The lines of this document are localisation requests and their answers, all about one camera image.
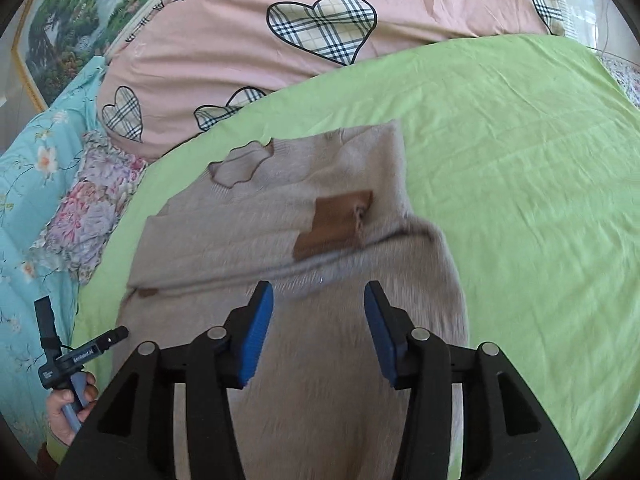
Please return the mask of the beige knit sweater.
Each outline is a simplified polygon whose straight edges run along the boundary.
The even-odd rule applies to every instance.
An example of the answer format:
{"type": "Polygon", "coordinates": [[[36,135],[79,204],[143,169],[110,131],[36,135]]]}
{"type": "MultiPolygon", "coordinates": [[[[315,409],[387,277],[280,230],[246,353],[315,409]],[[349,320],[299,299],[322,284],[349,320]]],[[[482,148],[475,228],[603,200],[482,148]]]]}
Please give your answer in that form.
{"type": "Polygon", "coordinates": [[[230,396],[251,479],[388,479],[409,396],[383,377],[363,289],[457,346],[468,316],[445,237],[417,217],[398,122],[250,142],[146,220],[119,323],[121,366],[142,341],[187,344],[244,306],[274,307],[257,372],[230,396]]]}

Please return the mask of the pink purple floral pillow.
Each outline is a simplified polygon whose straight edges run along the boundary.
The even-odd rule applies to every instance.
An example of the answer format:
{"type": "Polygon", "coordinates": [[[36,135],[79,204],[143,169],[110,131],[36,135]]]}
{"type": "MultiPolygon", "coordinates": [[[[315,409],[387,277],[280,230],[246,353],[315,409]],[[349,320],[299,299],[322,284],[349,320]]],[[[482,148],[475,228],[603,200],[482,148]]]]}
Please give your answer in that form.
{"type": "Polygon", "coordinates": [[[146,162],[116,148],[103,132],[88,131],[82,140],[84,150],[73,185],[29,248],[29,255],[40,266],[66,271],[85,285],[137,192],[146,162]]]}

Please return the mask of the light blue floral quilt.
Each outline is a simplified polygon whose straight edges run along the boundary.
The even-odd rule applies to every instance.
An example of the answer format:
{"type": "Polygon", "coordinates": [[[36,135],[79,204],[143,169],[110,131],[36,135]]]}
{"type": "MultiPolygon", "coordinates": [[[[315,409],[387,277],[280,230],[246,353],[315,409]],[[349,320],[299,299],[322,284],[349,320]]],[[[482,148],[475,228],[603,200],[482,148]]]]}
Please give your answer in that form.
{"type": "Polygon", "coordinates": [[[79,289],[70,274],[36,263],[29,249],[73,185],[82,136],[98,126],[96,95],[104,73],[104,58],[96,56],[1,156],[1,414],[29,457],[47,430],[35,302],[50,298],[56,330],[68,344],[79,289]]]}

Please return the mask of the green bed sheet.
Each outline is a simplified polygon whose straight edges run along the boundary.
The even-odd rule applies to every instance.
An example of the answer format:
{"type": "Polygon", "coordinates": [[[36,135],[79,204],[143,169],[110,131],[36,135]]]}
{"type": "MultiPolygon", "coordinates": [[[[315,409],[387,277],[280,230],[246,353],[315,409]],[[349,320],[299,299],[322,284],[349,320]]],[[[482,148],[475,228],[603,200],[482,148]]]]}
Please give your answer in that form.
{"type": "Polygon", "coordinates": [[[149,166],[81,289],[73,340],[110,328],[145,220],[250,141],[399,120],[413,210],[445,233],[472,341],[498,344],[583,477],[639,405],[639,113],[553,36],[432,44],[250,104],[149,166]]]}

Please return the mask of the framed landscape painting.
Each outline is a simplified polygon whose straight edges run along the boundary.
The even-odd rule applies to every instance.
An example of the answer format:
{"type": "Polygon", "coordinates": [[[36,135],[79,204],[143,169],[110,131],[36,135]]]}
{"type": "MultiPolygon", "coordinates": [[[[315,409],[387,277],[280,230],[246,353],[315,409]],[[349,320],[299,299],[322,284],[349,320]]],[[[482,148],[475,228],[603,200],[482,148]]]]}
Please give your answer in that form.
{"type": "Polygon", "coordinates": [[[37,112],[94,56],[109,56],[160,0],[26,0],[11,53],[37,112]]]}

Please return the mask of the pink heart-patterned duvet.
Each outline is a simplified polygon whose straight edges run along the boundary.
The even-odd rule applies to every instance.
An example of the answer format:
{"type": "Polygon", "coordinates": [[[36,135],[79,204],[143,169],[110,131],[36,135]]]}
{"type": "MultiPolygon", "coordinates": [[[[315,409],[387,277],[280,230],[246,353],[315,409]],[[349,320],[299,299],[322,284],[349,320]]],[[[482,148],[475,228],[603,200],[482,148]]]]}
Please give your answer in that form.
{"type": "Polygon", "coordinates": [[[155,160],[330,70],[449,39],[567,27],[563,0],[160,0],[108,62],[96,108],[121,150],[155,160]]]}

